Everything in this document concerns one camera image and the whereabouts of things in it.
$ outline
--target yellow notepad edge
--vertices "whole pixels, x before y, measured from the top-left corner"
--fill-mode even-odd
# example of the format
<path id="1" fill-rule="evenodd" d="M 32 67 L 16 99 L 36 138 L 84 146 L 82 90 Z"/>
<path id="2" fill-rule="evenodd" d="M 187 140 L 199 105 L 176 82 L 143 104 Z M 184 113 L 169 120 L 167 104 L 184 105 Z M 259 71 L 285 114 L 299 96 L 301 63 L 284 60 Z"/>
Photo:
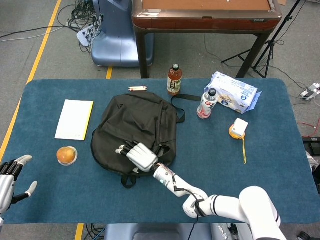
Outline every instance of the yellow notepad edge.
<path id="1" fill-rule="evenodd" d="M 91 106 L 90 106 L 90 112 L 88 114 L 87 120 L 86 120 L 86 124 L 85 124 L 85 130 L 83 133 L 83 138 L 82 140 L 84 141 L 86 139 L 86 135 L 87 135 L 87 131 L 88 131 L 88 126 L 89 126 L 89 121 L 90 121 L 90 117 L 91 117 L 91 113 L 92 113 L 92 108 L 94 106 L 94 102 L 91 102 Z"/>

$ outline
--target table leg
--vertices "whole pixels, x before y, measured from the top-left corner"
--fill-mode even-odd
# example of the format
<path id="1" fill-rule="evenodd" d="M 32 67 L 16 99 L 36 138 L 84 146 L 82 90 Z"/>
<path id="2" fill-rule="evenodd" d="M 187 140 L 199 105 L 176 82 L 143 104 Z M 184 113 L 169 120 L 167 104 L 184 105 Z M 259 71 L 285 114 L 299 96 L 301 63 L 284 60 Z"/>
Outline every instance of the table leg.
<path id="1" fill-rule="evenodd" d="M 140 74 L 142 79 L 148 79 L 148 66 L 147 66 L 147 50 L 145 34 L 143 32 L 136 32 L 136 46 L 138 50 Z"/>
<path id="2" fill-rule="evenodd" d="M 243 62 L 238 74 L 236 75 L 236 78 L 244 78 L 254 63 L 256 57 L 260 53 L 261 49 L 263 48 L 265 42 L 268 40 L 270 36 L 269 34 L 260 34 L 258 38 L 255 40 L 253 47 L 251 48 L 251 51 L 249 52 L 248 56 L 246 57 L 245 61 Z"/>

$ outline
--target white plastic bottle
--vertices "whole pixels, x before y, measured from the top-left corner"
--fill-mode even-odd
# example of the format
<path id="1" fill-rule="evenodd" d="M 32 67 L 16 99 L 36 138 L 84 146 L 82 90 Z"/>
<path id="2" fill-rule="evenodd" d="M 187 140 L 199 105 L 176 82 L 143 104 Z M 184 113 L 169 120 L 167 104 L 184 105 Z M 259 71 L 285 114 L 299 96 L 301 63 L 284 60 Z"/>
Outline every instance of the white plastic bottle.
<path id="1" fill-rule="evenodd" d="M 205 92 L 201 97 L 201 103 L 196 113 L 199 118 L 207 119 L 211 115 L 211 111 L 217 104 L 217 91 L 214 88 L 210 88 L 209 91 Z"/>

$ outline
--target plastic bag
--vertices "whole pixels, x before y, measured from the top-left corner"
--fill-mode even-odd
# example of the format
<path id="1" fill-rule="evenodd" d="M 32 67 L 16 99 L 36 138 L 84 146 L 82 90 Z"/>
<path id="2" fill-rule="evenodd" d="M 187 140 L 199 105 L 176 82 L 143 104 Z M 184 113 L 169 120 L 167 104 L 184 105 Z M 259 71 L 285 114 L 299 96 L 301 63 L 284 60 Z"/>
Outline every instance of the plastic bag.
<path id="1" fill-rule="evenodd" d="M 309 165 L 310 165 L 310 168 L 311 168 L 311 171 L 314 172 L 317 167 L 320 165 L 319 161 L 314 159 L 310 153 L 308 153 L 307 151 L 305 152 L 306 153 L 306 156 L 308 158 L 308 161 L 309 161 Z"/>

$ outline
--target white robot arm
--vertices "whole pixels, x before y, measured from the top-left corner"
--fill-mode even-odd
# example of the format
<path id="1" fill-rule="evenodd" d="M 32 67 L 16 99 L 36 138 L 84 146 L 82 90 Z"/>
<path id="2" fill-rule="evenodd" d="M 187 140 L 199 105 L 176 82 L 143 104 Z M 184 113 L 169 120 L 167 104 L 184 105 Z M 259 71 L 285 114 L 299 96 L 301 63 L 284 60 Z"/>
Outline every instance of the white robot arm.
<path id="1" fill-rule="evenodd" d="M 18 176 L 22 168 L 31 159 L 32 156 L 24 155 L 16 160 L 0 165 L 0 232 L 4 224 L 2 216 L 10 208 L 11 204 L 16 204 L 23 199 L 31 197 L 36 190 L 38 182 L 34 181 L 25 193 L 14 196 Z"/>
<path id="2" fill-rule="evenodd" d="M 154 171 L 153 177 L 177 197 L 190 195 L 183 204 L 184 212 L 191 218 L 216 215 L 247 223 L 254 240 L 286 240 L 280 231 L 280 216 L 267 192 L 258 186 L 244 189 L 238 198 L 212 195 L 191 186 L 165 165 L 143 143 L 126 142 L 116 153 L 126 156 L 141 171 Z"/>

